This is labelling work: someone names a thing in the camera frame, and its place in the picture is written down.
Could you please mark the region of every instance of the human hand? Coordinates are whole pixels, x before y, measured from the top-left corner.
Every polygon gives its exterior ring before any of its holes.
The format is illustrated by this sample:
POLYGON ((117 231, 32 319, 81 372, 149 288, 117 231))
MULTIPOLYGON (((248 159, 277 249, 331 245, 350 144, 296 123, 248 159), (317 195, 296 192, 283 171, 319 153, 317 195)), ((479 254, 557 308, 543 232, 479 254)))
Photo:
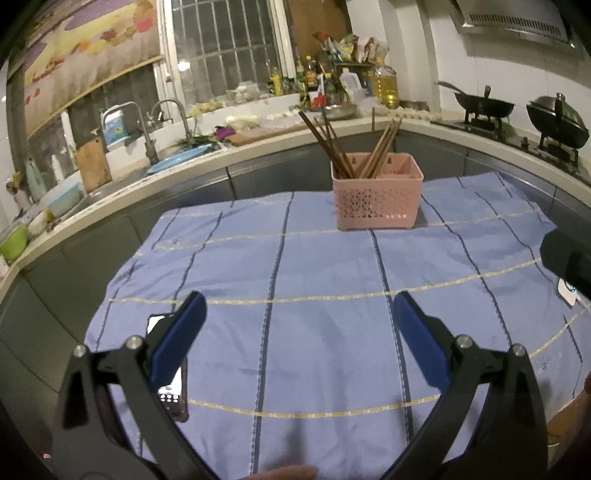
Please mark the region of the human hand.
POLYGON ((284 466, 268 472, 255 473, 242 480, 314 480, 318 469, 311 465, 284 466))

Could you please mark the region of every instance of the blue plate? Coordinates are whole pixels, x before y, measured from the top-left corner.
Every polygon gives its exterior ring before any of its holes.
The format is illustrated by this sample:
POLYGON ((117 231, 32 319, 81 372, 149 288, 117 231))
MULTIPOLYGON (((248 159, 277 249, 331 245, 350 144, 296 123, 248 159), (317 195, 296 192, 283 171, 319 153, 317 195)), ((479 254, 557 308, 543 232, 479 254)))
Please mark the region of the blue plate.
POLYGON ((148 175, 153 175, 154 173, 161 172, 163 170, 166 170, 167 168, 175 167, 176 165, 186 162, 187 160, 192 160, 198 157, 199 155, 203 155, 210 148, 212 148, 212 145, 207 144, 201 145, 200 147, 192 148, 191 150, 187 150, 186 152, 177 153, 176 155, 168 157, 166 160, 158 162, 156 165, 150 167, 150 169, 148 170, 148 175))

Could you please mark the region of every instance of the metal bowl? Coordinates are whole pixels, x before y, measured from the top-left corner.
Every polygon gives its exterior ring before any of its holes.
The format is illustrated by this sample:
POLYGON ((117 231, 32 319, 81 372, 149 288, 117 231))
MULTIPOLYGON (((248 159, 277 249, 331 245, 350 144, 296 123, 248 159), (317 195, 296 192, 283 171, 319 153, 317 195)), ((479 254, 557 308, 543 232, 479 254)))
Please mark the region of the metal bowl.
POLYGON ((417 100, 400 100, 400 106, 402 108, 412 108, 421 112, 430 112, 431 109, 427 105, 427 102, 421 102, 417 100))
MULTIPOLYGON (((326 118, 330 121, 346 120, 357 114, 357 105, 330 105, 325 107, 326 118)), ((322 108, 315 108, 313 112, 322 112, 322 108)))

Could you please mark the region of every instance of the cutting board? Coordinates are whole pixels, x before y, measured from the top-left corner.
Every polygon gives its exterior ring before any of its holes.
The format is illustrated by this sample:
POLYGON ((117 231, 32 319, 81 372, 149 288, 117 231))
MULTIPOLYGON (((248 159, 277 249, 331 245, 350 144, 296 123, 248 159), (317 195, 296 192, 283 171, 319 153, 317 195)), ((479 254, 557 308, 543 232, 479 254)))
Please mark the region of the cutting board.
POLYGON ((80 147, 76 152, 76 160, 86 193, 93 192, 112 180, 109 163, 100 137, 80 147))
POLYGON ((266 140, 267 138, 279 137, 280 135, 297 132, 299 130, 304 130, 305 128, 306 124, 298 124, 294 125, 293 127, 283 129, 259 127, 252 130, 245 130, 242 133, 230 135, 229 137, 226 137, 226 140, 228 140, 235 147, 242 147, 243 145, 248 145, 260 140, 266 140))

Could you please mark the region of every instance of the blue tablecloth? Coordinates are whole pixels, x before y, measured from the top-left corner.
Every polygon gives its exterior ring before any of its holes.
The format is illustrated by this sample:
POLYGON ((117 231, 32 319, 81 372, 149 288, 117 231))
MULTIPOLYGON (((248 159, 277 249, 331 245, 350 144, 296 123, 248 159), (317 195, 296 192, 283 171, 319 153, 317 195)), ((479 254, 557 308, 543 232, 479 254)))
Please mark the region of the blue tablecloth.
MULTIPOLYGON (((180 428, 221 478, 311 463, 320 478, 378 478, 434 405, 392 314, 409 290, 452 334, 531 356, 548 418, 591 370, 589 312, 540 262, 554 225, 496 174, 426 182, 417 227, 339 232, 331 192, 165 213, 109 284, 93 350, 145 334, 192 290, 207 322, 189 353, 180 428)), ((463 450, 481 388, 449 456, 463 450)), ((125 400, 119 412, 150 458, 125 400)))

